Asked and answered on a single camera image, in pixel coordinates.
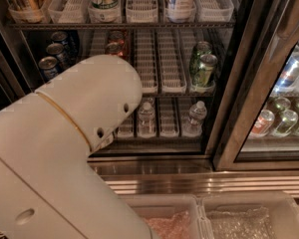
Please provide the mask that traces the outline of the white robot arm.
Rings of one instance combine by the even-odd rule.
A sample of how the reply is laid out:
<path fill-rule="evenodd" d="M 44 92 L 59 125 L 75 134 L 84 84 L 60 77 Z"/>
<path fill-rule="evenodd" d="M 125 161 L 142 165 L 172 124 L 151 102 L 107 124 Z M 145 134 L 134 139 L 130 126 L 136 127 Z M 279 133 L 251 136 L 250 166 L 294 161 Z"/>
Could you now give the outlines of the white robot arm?
<path fill-rule="evenodd" d="M 150 238 L 87 163 L 141 99 L 136 70 L 99 55 L 0 112 L 0 230 L 8 239 Z"/>

